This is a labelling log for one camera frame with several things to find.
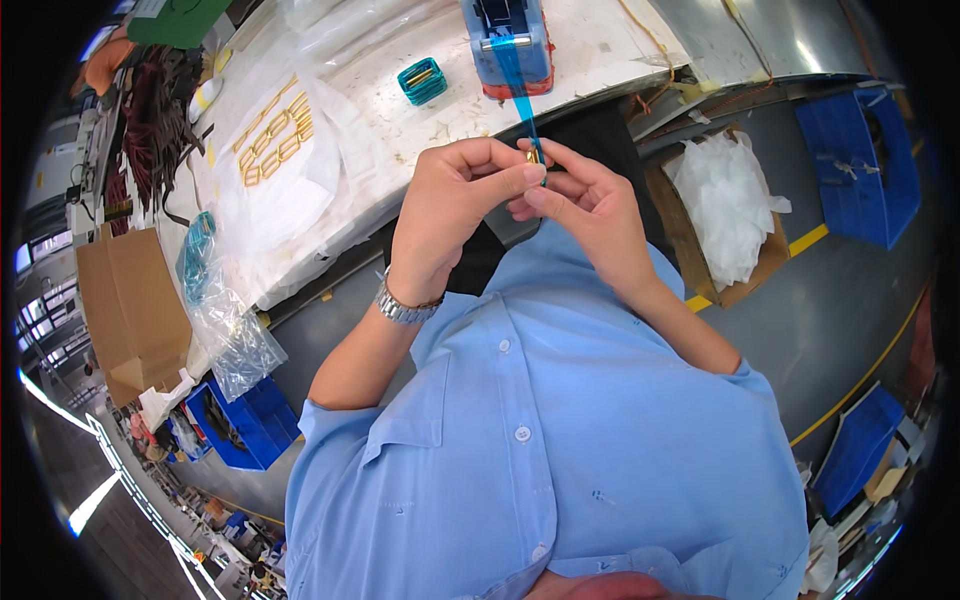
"fingernail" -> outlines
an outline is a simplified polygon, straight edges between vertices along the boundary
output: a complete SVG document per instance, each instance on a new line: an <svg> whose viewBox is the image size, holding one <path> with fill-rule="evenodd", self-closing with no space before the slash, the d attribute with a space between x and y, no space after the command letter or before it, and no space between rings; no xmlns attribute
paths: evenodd
<svg viewBox="0 0 960 600"><path fill-rule="evenodd" d="M540 183L546 177L546 167L537 164L528 164L523 169L523 178L527 183Z"/></svg>
<svg viewBox="0 0 960 600"><path fill-rule="evenodd" d="M523 198L530 206L540 208L546 202L546 192L542 187L532 187L523 193Z"/></svg>

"wrist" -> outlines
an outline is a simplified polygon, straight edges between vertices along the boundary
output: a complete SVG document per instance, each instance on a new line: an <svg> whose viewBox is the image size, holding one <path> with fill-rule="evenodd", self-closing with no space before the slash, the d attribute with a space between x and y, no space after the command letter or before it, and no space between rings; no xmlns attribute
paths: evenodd
<svg viewBox="0 0 960 600"><path fill-rule="evenodd" d="M408 276L402 268L395 269L394 265L389 267L384 283L387 292L397 302L408 308L435 303L444 294L446 288L446 280L439 285L435 281L419 282L415 277Z"/></svg>

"stack of gold buckles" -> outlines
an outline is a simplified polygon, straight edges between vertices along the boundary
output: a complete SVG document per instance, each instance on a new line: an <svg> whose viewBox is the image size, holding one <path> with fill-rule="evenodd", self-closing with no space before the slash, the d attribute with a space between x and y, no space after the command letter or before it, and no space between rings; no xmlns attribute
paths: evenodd
<svg viewBox="0 0 960 600"><path fill-rule="evenodd" d="M240 170L243 184L247 187L252 187L262 180L269 179L280 168L280 163L289 160L300 149L300 144L313 136L313 118L310 115L310 106L307 104L306 92L302 91L297 94L297 97L287 108L282 109L277 116L267 123L267 127L253 139L253 144L247 146L242 154L240 153L247 138L253 135L257 126L280 101L280 97L289 91L296 82L297 77L295 76L257 114L250 126L240 136L240 139L233 144L233 152L240 154L240 157L237 158L237 168ZM286 129L291 121L294 123L294 132L280 140L276 147L268 152L271 142L274 139L279 139L279 134ZM256 162L258 158L262 158L259 164Z"/></svg>

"hand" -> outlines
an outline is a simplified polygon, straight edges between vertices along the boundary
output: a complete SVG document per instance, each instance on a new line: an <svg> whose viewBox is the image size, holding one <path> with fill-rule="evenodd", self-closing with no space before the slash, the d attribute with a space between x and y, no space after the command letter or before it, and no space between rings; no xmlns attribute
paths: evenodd
<svg viewBox="0 0 960 600"><path fill-rule="evenodd" d="M600 278L620 298L636 298L637 292L660 282L647 251L643 221L634 188L596 160L581 156L562 144L540 139L543 153L566 169L549 172L546 188L528 189L523 198L507 205L514 219L534 216L553 219L583 248ZM529 139L517 142L530 148Z"/></svg>
<svg viewBox="0 0 960 600"><path fill-rule="evenodd" d="M489 137L420 153L394 232L387 287L407 306L439 298L464 243L498 204L537 187L546 167Z"/></svg>

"yellow floor line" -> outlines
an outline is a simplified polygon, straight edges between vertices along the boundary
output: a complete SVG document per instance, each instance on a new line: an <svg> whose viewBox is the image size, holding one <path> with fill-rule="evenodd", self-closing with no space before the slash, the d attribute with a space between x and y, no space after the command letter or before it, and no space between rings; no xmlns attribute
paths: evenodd
<svg viewBox="0 0 960 600"><path fill-rule="evenodd" d="M790 244L790 257L792 258L800 252L803 252L807 248L813 246L823 239L823 237L828 233L829 231L827 231L827 224L823 223L807 235L804 235L800 239L794 241L792 244Z"/></svg>
<svg viewBox="0 0 960 600"><path fill-rule="evenodd" d="M853 386L853 389L847 392L847 395L843 396L843 398L841 398L840 401L837 402L833 408L828 410L825 415L817 419L817 422L807 427L805 432L803 432L802 434L794 438L794 440L790 442L790 447L793 447L799 444L804 438L806 438L806 436L816 431L817 427L824 424L827 421L827 419L835 415L837 411L843 408L844 404L847 403L847 400L849 400L851 396L856 394L856 391L860 389L860 386L866 383L870 375L874 374L874 371L876 371L876 368L879 367L880 363L883 362L883 359L887 357L887 354L889 354L890 350L893 349L894 344L896 344L897 340L900 339L900 336L903 335L903 331L906 330L907 325L910 324L910 320L913 319L914 314L916 314L917 312L917 307L920 306L920 301L924 299L924 294L926 293L926 288L927 286L929 286L929 284L930 284L930 279L928 278L926 283L924 284L923 290L920 292L920 296L917 298L917 301L913 303L913 308L910 309L910 314L906 316L906 320L904 320L903 324L900 326L900 330L897 332L897 335L894 336L894 339L890 342L887 348L883 351L882 354L880 354L880 357L877 358L876 362L874 362L874 365L870 367L870 370L867 371L866 374L864 374L862 377L860 377L860 380L856 382L856 385Z"/></svg>
<svg viewBox="0 0 960 600"><path fill-rule="evenodd" d="M694 296L690 300L686 301L686 305L689 306L690 310L692 310L695 313L700 312L701 310L707 308L708 306L711 306L712 304L713 302L711 302L710 300L707 300L703 296Z"/></svg>
<svg viewBox="0 0 960 600"><path fill-rule="evenodd" d="M823 223L819 227L815 228L812 231L809 231L806 235L802 236L800 239L796 240L794 243L790 244L790 257L794 257L800 252L803 252L810 246L813 246L819 242L829 231L827 230L827 224ZM700 312L701 310L712 306L713 302L707 300L703 296L694 296L690 300L686 301L686 305L690 307L695 313Z"/></svg>
<svg viewBox="0 0 960 600"><path fill-rule="evenodd" d="M217 494L215 494L215 493L210 493L210 492L208 492L207 490L204 490L203 488L200 488L200 487L198 487L198 486L192 486L192 487L197 488L197 490L200 490L201 492L205 493L206 495L210 496L211 498L216 498L217 500L219 500L219 501L222 502L223 504L229 504L230 506L232 506L233 508L237 509L238 511L243 511L244 513L247 513L248 515L259 516L259 517L262 518L263 520L267 520L267 521L270 521L270 522L272 522L272 523L276 523L277 525L280 525L281 527L282 527L282 526L285 526L284 523L283 523L283 521L278 521L278 520L276 520L275 518L271 518L271 517L266 516L266 515L261 515L260 513L255 513L254 511L252 511L252 510L250 510L250 509L245 509L244 507L240 506L239 504L234 504L234 503L230 502L229 500L225 500L225 499L221 498L220 496L218 496Z"/></svg>

